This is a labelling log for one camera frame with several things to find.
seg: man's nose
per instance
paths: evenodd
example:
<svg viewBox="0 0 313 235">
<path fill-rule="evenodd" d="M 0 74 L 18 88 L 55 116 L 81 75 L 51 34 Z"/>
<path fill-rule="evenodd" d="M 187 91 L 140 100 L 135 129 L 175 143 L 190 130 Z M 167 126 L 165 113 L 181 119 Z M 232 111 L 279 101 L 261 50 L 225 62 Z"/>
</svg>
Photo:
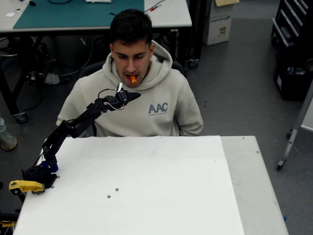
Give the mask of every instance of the man's nose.
<svg viewBox="0 0 313 235">
<path fill-rule="evenodd" d="M 126 67 L 126 70 L 127 70 L 127 72 L 129 72 L 129 73 L 135 72 L 136 68 L 135 68 L 135 66 L 134 66 L 134 62 L 133 62 L 132 59 L 130 59 L 130 60 L 128 61 L 128 65 L 127 65 L 127 67 Z"/>
</svg>

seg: white board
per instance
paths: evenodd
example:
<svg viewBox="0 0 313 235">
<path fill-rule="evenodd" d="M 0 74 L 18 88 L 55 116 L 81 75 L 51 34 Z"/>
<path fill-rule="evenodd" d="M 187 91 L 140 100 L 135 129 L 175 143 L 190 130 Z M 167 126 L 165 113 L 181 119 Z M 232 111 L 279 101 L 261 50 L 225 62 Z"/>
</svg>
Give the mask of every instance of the white board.
<svg viewBox="0 0 313 235">
<path fill-rule="evenodd" d="M 244 234 L 220 137 L 67 138 L 57 159 L 14 235 Z"/>
<path fill-rule="evenodd" d="M 308 127 L 313 131 L 313 100 L 311 100 L 307 113 L 303 119 L 302 126 Z"/>
</svg>

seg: caster wheel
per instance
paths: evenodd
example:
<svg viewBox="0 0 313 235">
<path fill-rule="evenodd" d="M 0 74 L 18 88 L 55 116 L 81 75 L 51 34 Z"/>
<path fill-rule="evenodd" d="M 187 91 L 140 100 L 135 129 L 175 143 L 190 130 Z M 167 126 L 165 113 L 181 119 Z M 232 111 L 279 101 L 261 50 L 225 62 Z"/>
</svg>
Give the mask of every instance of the caster wheel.
<svg viewBox="0 0 313 235">
<path fill-rule="evenodd" d="M 24 112 L 17 114 L 15 117 L 15 121 L 19 124 L 23 124 L 28 121 L 28 115 Z"/>
<path fill-rule="evenodd" d="M 290 131 L 289 131 L 289 132 L 287 133 L 287 135 L 286 135 L 286 137 L 287 137 L 288 140 L 290 139 L 291 134 L 292 134 L 292 129 L 290 129 Z"/>
<path fill-rule="evenodd" d="M 283 165 L 285 164 L 286 160 L 280 160 L 277 166 L 277 171 L 280 171 L 283 168 Z"/>
<path fill-rule="evenodd" d="M 273 37 L 271 42 L 272 42 L 272 46 L 273 47 L 277 47 L 278 46 L 278 39 L 276 37 Z"/>
<path fill-rule="evenodd" d="M 278 165 L 278 166 L 277 166 L 277 171 L 280 171 L 282 168 L 283 168 L 282 165 Z"/>
<path fill-rule="evenodd" d="M 189 68 L 191 68 L 191 69 L 195 69 L 196 67 L 198 67 L 198 65 L 199 65 L 198 61 L 190 60 L 190 61 L 188 62 L 188 66 L 189 66 Z"/>
</svg>

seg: beige hoodie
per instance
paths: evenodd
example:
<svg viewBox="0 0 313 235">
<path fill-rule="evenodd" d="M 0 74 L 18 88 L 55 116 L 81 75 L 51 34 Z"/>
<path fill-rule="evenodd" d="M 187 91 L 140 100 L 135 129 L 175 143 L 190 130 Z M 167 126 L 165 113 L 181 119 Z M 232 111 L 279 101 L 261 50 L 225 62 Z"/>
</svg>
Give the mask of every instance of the beige hoodie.
<svg viewBox="0 0 313 235">
<path fill-rule="evenodd" d="M 147 76 L 136 88 L 123 86 L 129 92 L 139 92 L 141 97 L 127 104 L 124 110 L 102 114 L 95 120 L 97 135 L 105 136 L 194 136 L 203 128 L 203 121 L 195 97 L 186 78 L 171 69 L 171 55 L 155 44 L 155 56 Z M 123 82 L 111 54 L 103 68 L 79 79 L 67 97 L 58 116 L 62 120 L 75 119 L 97 99 L 106 88 L 116 89 Z M 101 94 L 115 95 L 114 91 Z"/>
</svg>

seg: black robotic arm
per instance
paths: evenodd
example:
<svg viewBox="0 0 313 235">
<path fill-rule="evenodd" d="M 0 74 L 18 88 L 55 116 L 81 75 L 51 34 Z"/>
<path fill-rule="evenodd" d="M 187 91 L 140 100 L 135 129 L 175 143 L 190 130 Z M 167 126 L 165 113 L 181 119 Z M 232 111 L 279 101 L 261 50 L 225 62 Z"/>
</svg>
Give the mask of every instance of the black robotic arm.
<svg viewBox="0 0 313 235">
<path fill-rule="evenodd" d="M 140 97 L 140 93 L 124 90 L 122 83 L 117 87 L 115 96 L 108 95 L 100 98 L 99 95 L 95 102 L 91 103 L 77 119 L 62 121 L 43 144 L 42 155 L 45 161 L 40 165 L 22 170 L 24 180 L 36 181 L 44 184 L 45 188 L 50 188 L 57 178 L 56 174 L 53 174 L 58 170 L 55 155 L 65 138 L 67 136 L 79 137 L 102 113 L 106 113 L 108 110 L 123 110 L 130 101 Z"/>
</svg>

